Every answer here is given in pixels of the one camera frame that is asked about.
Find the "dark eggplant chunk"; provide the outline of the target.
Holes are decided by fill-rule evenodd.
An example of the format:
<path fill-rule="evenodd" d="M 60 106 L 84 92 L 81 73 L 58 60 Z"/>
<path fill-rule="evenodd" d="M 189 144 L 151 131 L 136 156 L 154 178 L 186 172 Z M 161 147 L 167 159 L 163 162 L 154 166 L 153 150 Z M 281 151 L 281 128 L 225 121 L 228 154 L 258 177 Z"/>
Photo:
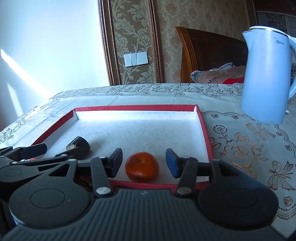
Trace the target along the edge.
<path fill-rule="evenodd" d="M 66 146 L 66 150 L 69 151 L 75 148 L 80 148 L 82 151 L 88 152 L 91 147 L 83 137 L 77 136 Z"/>

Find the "small orange mandarin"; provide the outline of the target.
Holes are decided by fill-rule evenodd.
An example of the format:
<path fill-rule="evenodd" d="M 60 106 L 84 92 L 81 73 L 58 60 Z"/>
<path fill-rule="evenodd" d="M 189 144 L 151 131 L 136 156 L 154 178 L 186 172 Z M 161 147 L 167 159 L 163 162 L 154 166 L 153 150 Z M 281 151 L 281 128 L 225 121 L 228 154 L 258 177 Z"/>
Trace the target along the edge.
<path fill-rule="evenodd" d="M 138 152 L 128 157 L 125 163 L 128 178 L 137 183 L 152 183 L 159 175 L 159 163 L 148 152 Z"/>

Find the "red shallow box tray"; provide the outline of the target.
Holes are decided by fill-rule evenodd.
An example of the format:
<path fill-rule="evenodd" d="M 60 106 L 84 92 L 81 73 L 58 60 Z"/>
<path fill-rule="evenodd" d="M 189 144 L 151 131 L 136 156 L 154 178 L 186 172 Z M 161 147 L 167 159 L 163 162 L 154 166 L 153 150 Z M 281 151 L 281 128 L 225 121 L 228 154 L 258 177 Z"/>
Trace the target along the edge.
<path fill-rule="evenodd" d="M 133 188 L 174 189 L 177 179 L 166 164 L 166 150 L 180 157 L 191 156 L 201 163 L 213 159 L 210 138 L 198 106 L 177 105 L 119 105 L 74 108 L 53 121 L 34 144 L 45 143 L 46 156 L 66 149 L 75 137 L 90 144 L 88 158 L 109 156 L 121 148 L 123 159 L 137 152 L 148 152 L 159 163 L 159 175 L 151 184 L 132 182 L 120 167 L 112 184 Z"/>

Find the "floral white tablecloth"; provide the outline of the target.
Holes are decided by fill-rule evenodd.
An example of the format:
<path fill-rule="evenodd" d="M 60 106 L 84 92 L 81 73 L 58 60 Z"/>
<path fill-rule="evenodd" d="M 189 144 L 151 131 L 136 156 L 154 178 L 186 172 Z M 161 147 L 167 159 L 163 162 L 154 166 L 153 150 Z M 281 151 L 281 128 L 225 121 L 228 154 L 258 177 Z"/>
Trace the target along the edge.
<path fill-rule="evenodd" d="M 273 227 L 295 231 L 295 98 L 280 125 L 260 123 L 241 111 L 242 84 L 135 84 L 60 92 L 1 130 L 1 146 L 31 144 L 32 130 L 50 127 L 74 107 L 193 104 L 203 114 L 214 156 L 272 189 L 279 199 Z"/>

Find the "pink patterned pillow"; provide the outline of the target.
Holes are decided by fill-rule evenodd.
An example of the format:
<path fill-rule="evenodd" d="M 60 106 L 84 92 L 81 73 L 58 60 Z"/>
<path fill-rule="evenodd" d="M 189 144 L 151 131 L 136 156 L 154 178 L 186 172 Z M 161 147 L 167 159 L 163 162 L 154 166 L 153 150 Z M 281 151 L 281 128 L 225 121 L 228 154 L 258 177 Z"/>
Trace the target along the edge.
<path fill-rule="evenodd" d="M 243 83 L 246 66 L 235 66 L 232 63 L 226 63 L 221 67 L 210 69 L 208 71 L 195 70 L 191 73 L 194 83 L 207 84 L 235 84 Z"/>

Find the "light blue electric kettle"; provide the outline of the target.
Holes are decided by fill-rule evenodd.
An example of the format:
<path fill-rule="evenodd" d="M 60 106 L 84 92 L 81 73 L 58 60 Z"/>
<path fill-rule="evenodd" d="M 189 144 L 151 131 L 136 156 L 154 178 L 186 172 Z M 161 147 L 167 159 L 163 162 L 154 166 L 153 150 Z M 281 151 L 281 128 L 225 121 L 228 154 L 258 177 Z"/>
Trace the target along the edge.
<path fill-rule="evenodd" d="M 295 79 L 290 76 L 295 38 L 266 26 L 252 26 L 242 35 L 248 56 L 241 109 L 257 121 L 278 125 L 295 95 Z"/>

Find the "patterned wardrobe door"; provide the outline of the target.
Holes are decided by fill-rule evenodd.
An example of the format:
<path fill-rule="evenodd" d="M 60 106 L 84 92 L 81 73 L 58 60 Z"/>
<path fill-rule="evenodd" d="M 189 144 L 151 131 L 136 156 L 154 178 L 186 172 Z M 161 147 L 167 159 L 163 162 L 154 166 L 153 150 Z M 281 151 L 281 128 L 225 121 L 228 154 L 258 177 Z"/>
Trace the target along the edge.
<path fill-rule="evenodd" d="M 272 27 L 295 37 L 296 17 L 269 11 L 257 11 L 258 22 L 261 26 Z"/>

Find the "white wall switch panel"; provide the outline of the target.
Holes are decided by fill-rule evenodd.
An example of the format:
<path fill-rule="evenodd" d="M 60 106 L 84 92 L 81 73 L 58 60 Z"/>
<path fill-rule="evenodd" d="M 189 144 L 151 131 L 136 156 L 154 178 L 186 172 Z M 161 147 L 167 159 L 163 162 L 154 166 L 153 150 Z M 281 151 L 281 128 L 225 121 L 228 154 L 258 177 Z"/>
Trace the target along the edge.
<path fill-rule="evenodd" d="M 147 52 L 124 54 L 124 61 L 126 67 L 144 65 L 149 63 Z"/>

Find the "dark wooden wall frame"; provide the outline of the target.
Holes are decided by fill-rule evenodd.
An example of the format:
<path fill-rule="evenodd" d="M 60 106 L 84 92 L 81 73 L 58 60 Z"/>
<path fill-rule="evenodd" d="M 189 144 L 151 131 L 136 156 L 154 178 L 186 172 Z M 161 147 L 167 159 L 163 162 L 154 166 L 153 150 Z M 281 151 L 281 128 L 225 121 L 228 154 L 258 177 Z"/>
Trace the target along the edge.
<path fill-rule="evenodd" d="M 161 38 L 154 1 L 98 1 L 110 85 L 163 83 Z M 126 66 L 124 55 L 147 52 L 148 63 Z"/>

